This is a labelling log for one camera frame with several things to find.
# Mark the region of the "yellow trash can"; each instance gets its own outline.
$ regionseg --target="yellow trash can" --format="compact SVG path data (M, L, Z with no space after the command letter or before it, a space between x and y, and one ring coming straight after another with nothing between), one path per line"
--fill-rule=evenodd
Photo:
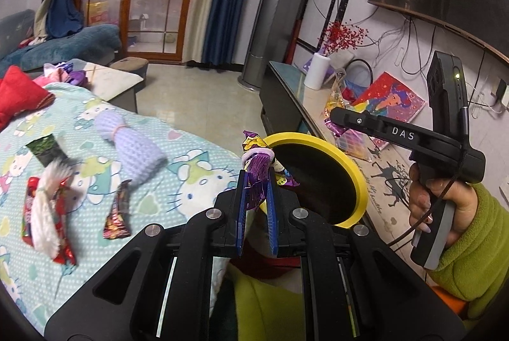
M344 228L360 221L367 206L366 180L345 153L325 140L302 133L277 133L265 142L300 183L291 190L302 207ZM265 203L262 210L266 213Z

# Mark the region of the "brown stool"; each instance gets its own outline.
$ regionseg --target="brown stool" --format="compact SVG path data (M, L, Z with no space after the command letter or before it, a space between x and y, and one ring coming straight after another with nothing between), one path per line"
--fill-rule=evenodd
M125 71L128 73L138 74L143 78L143 81L140 81L135 87L134 91L138 92L141 89L145 88L145 79L147 77L147 68L149 67L149 62L144 58L137 57L126 57L120 61L114 62L110 65L110 68L115 70Z

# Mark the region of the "blue gripper pad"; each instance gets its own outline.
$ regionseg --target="blue gripper pad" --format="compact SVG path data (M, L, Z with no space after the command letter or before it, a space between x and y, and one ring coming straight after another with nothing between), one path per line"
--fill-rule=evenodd
M239 216L237 218L237 253L239 256L242 255L242 247L244 242L244 231L246 229L246 186L248 185L248 175L244 175L244 181L242 185L242 196L240 198Z
M269 181L267 186L267 226L269 229L270 251L272 252L272 255L277 256L277 216L271 181Z

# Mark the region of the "human hand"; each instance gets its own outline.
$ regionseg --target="human hand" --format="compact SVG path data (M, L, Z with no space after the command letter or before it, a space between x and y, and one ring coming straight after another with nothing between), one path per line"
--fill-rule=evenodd
M409 209L410 209L410 226L414 224L431 208L431 202L429 201L429 194L426 189L419 183L419 167L417 163L414 163L408 175L412 180L410 185L410 198L409 198ZM445 186L449 183L449 179L438 178L428 180L426 187L432 191L435 196L440 196ZM452 200L456 204L456 211L454 212L454 219L452 221L452 228L447 235L447 241L445 247L452 246L460 236L468 229L472 221L474 220L475 213L478 207L478 197L472 186L464 182L454 182L450 189L444 196L445 200ZM433 216L430 215L428 218L421 223L417 229L430 233L429 224L433 222Z

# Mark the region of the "blue sofa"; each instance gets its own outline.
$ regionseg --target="blue sofa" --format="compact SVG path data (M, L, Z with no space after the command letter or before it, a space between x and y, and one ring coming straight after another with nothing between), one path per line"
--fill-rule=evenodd
M17 49L34 25L34 11L25 10L0 20L0 78L11 65L23 71L79 58L102 66L109 64L120 50L119 28L116 25L96 25L65 38L50 39L44 43Z

